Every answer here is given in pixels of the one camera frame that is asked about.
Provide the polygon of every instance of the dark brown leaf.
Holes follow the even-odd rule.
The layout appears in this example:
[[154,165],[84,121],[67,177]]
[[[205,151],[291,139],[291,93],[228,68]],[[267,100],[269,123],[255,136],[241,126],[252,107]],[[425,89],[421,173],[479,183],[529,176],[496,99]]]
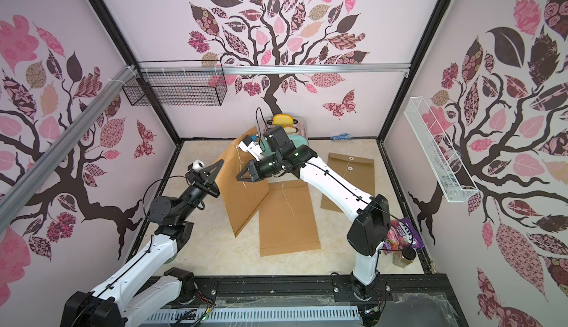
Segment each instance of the dark brown leaf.
[[489,30],[495,36],[495,56],[508,66],[521,67],[525,61],[525,43],[511,28]]

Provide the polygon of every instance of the black frame edge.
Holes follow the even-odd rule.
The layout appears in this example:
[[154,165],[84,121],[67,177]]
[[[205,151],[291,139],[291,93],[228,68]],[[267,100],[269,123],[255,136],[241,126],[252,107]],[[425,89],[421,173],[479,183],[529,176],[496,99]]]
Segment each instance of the black frame edge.
[[[89,0],[89,3],[93,7],[93,10],[95,11],[96,15],[101,20],[101,23],[103,24],[106,32],[109,34],[110,39],[112,40],[114,45],[117,47],[118,52],[120,53],[120,55],[122,56],[122,58],[124,59],[126,64],[134,65],[134,67],[136,67],[136,70],[138,71],[138,73],[141,74],[140,66],[138,65],[138,61],[134,57],[134,53],[132,53],[132,50],[128,46],[128,43],[124,39],[122,32],[120,32],[120,29],[118,28],[117,23],[112,18],[112,15],[110,14],[109,9],[106,7],[106,4],[104,3],[104,1],[103,0]],[[167,116],[166,111],[164,110],[162,105],[160,105],[160,102],[158,101],[157,97],[155,96],[152,88],[150,87],[150,85],[148,83],[146,83],[146,81],[143,78],[137,78],[137,80],[140,83],[140,85],[143,87],[143,89],[148,89],[147,91],[145,91],[145,93],[146,93],[146,97],[149,98],[150,103],[152,104],[152,108],[156,112],[156,115],[158,116],[158,118],[162,122],[167,133],[170,135],[170,137],[174,141],[174,144],[176,146],[179,145],[181,143],[181,139],[180,139],[179,135],[177,134],[177,132],[175,131],[175,127],[173,126],[172,122],[170,121],[170,118]]]
[[406,78],[404,78],[404,80],[402,81],[401,87],[398,89],[398,92],[396,93],[393,105],[388,110],[387,118],[385,119],[385,122],[383,123],[383,126],[380,129],[378,137],[379,141],[384,141],[386,139],[388,131],[393,125],[394,119],[396,118],[396,114],[398,114],[398,111],[400,110],[402,103],[404,102],[404,98],[408,93],[408,89],[410,89],[412,81],[414,80],[414,77],[416,76],[418,69],[422,64],[424,55],[428,51],[430,43],[432,42],[432,39],[436,34],[436,30],[438,29],[440,22],[442,21],[446,11],[448,10],[450,3],[451,0],[437,0],[436,6],[434,7],[434,11],[432,12],[432,15],[430,15],[430,19],[428,20],[428,24],[424,29],[424,33],[422,33],[422,37],[420,38],[418,47],[416,47],[416,51],[412,56],[410,71],[408,72]]

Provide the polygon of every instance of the tree wall decal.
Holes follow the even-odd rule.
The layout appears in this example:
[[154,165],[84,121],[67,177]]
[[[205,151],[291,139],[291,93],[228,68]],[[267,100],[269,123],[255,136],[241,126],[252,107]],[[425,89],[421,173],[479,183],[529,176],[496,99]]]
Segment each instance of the tree wall decal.
[[[313,7],[308,8],[308,12],[307,7],[313,0],[209,1],[216,7],[194,5],[202,0],[190,4],[195,22],[206,35],[192,31],[188,44],[199,53],[208,52],[218,44],[223,64],[331,65],[359,63],[368,54],[353,50],[365,34],[349,34],[359,16],[351,14],[356,0],[318,0],[320,3],[311,3]],[[330,49],[343,52],[331,55]],[[288,90],[298,92],[298,88],[305,88],[316,94],[317,88],[345,80],[337,73],[311,77],[302,74],[227,75],[225,78],[228,85],[235,84],[237,93],[241,90],[249,96],[264,93],[262,98],[274,115],[282,113],[275,96],[279,89],[285,94]],[[354,109],[353,103],[340,104],[340,110],[326,108],[340,117],[344,110],[350,112],[351,106]]]

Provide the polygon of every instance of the wall shelf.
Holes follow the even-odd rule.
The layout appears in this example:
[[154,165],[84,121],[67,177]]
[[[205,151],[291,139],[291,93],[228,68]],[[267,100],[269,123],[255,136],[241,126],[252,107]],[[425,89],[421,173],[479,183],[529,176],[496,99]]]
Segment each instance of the wall shelf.
[[[427,126],[422,119],[422,115],[428,113],[435,119],[430,126]],[[451,139],[444,131],[441,131],[437,136],[444,136],[444,142],[449,145],[448,147],[451,149],[444,155],[440,146],[438,146],[430,130],[436,128],[436,126],[440,129],[442,127],[436,116],[430,111],[426,99],[422,96],[411,97],[404,111],[404,115],[410,123],[418,142],[420,142],[420,146],[422,146],[426,158],[428,158],[430,167],[432,167],[432,171],[436,175],[438,183],[440,183],[446,200],[449,203],[462,203],[479,192],[475,182],[472,180],[472,176],[459,157],[458,151],[453,147]],[[465,184],[458,181],[452,170],[452,167],[456,166],[465,170],[471,183]],[[467,189],[463,189],[462,185],[467,185]]]

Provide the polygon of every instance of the floor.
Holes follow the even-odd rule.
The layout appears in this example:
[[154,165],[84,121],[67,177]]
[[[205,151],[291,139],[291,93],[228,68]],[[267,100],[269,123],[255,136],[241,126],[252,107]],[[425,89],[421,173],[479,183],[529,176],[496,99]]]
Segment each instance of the floor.
[[[213,163],[231,141],[186,141],[174,166],[172,175],[184,175],[194,160],[205,165]],[[384,195],[390,212],[402,217],[394,189],[389,180],[379,149],[373,139],[352,139],[347,141],[311,140],[309,146],[324,161],[328,153],[354,155],[375,160],[376,193]],[[296,178],[286,174],[269,181],[289,181]],[[187,188],[184,178],[172,178],[167,182],[163,195],[178,196]],[[314,208],[321,249],[307,252],[260,257],[259,214],[235,237],[221,197],[205,199],[206,209],[195,210],[188,220],[194,228],[189,243],[179,252],[174,261],[164,264],[158,271],[162,274],[171,267],[192,271],[195,275],[308,275],[308,274],[350,274],[354,265],[355,251],[345,238],[351,222],[342,212],[320,208],[322,193],[309,186]],[[150,224],[143,247],[150,234],[157,228]],[[418,259],[401,268],[393,265],[392,254],[381,254],[378,270],[381,274],[423,274]]]

